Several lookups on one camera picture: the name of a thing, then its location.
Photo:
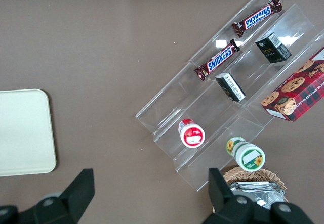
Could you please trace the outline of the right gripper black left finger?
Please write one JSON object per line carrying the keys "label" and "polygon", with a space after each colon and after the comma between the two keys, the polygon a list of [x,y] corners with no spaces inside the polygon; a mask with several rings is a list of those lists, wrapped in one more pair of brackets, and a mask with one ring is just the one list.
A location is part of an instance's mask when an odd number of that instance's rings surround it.
{"label": "right gripper black left finger", "polygon": [[58,196],[19,214],[18,223],[78,223],[95,195],[93,169],[83,169]]}

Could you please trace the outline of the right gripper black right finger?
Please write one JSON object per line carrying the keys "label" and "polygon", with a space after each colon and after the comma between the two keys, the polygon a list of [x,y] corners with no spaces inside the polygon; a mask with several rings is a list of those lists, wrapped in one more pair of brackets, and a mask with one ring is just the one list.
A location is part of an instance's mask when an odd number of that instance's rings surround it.
{"label": "right gripper black right finger", "polygon": [[268,210],[245,196],[234,195],[217,168],[209,169],[208,191],[215,212],[204,223],[268,223]]}

